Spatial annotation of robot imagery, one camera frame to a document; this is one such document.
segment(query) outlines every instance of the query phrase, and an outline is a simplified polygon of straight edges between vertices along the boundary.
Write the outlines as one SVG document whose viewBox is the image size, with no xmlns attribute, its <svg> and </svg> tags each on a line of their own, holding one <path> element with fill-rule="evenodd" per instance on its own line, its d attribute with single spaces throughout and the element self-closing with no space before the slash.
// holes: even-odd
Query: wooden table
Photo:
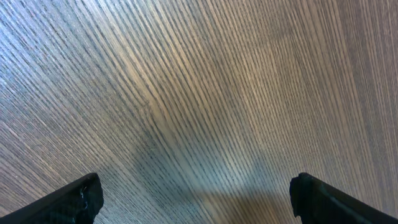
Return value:
<svg viewBox="0 0 398 224">
<path fill-rule="evenodd" d="M 0 216 L 300 223 L 308 172 L 398 217 L 398 1 L 0 2 Z"/>
</svg>

